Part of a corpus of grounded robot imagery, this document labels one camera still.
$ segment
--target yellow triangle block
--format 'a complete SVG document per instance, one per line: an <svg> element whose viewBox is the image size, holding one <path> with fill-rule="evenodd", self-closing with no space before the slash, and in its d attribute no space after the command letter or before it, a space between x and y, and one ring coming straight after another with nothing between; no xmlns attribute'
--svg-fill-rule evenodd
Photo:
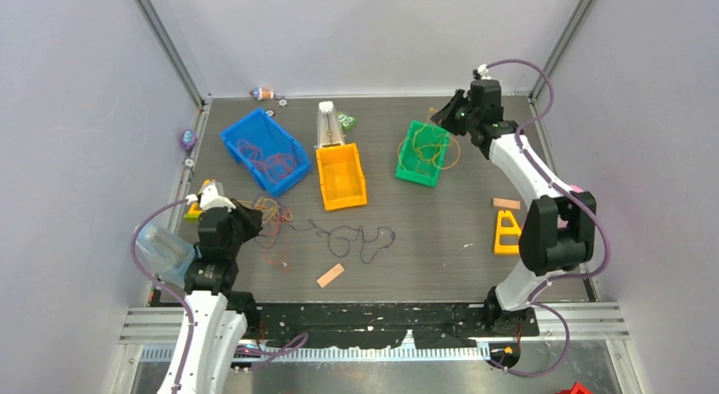
<svg viewBox="0 0 719 394"><path fill-rule="evenodd" d="M502 221L504 219L509 220L511 225L503 226ZM494 232L494 254L497 255L517 255L519 254L519 245L505 246L500 244L502 236L516 236L519 238L521 235L521 228L516 223L515 215L509 210L500 210L497 212L497 230Z"/></svg>
<svg viewBox="0 0 719 394"><path fill-rule="evenodd" d="M209 184L209 182L210 182L210 180L204 180L203 186ZM202 213L202 209L200 208L200 205L197 202L195 202L187 210L187 213L185 214L184 218L188 222L197 222L200 219L201 213Z"/></svg>

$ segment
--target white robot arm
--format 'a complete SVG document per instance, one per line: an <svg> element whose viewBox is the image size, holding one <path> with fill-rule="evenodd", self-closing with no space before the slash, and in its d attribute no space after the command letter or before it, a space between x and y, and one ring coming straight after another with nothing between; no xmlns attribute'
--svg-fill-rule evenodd
<svg viewBox="0 0 719 394"><path fill-rule="evenodd" d="M187 197L187 201L198 202L203 210L196 245L198 257L185 274L185 302L192 309L192 323L185 314L168 374L158 393L220 394L237 342L248 329L248 318L259 318L252 294L231 289L237 278L239 248L259 234L262 213L224 197L222 185L216 181L204 186L197 196ZM241 310L228 310L228 305ZM189 334L192 339L186 347ZM185 366L178 387L173 373L183 362L183 355Z"/></svg>
<svg viewBox="0 0 719 394"><path fill-rule="evenodd" d="M432 121L454 135L471 136L471 143L497 165L519 191L529 207L519 240L521 261L510 275L492 288L484 302L485 321L515 322L531 305L531 299L549 285L549 280L587 262L594 250L591 219L556 188L566 190L596 211L590 192L574 192L542 162L529 147L516 122L504 120L502 88L486 73L476 70L469 91L459 89ZM543 176L527 160L533 157ZM567 221L557 228L557 220Z"/></svg>

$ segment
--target wooden block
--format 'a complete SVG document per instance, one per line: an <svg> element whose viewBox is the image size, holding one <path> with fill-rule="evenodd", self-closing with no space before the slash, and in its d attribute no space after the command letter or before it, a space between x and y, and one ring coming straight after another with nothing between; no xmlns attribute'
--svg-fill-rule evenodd
<svg viewBox="0 0 719 394"><path fill-rule="evenodd" d="M337 278L338 275L344 272L344 267L341 264L337 264L336 266L332 267L329 271L327 271L324 275L322 275L320 278L317 279L317 284L320 284L321 288L324 288L327 286L327 284L331 283L334 279Z"/></svg>
<svg viewBox="0 0 719 394"><path fill-rule="evenodd" d="M511 199L502 199L501 197L494 198L494 202L492 204L495 208L502 208L502 209L521 209L521 203L519 201L513 201Z"/></svg>

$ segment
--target yellow plastic bin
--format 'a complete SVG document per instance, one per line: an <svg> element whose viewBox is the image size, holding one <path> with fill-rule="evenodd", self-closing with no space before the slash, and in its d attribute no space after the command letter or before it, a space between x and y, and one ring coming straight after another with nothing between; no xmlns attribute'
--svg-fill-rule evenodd
<svg viewBox="0 0 719 394"><path fill-rule="evenodd" d="M367 186L356 144L315 150L325 210L367 204Z"/></svg>

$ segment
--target green plastic bin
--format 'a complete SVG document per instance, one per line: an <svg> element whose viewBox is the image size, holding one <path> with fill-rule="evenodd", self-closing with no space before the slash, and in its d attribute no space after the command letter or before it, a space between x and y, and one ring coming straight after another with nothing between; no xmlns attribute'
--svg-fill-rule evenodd
<svg viewBox="0 0 719 394"><path fill-rule="evenodd" d="M399 151L394 176L400 180L436 186L448 144L449 133L442 127L412 121Z"/></svg>

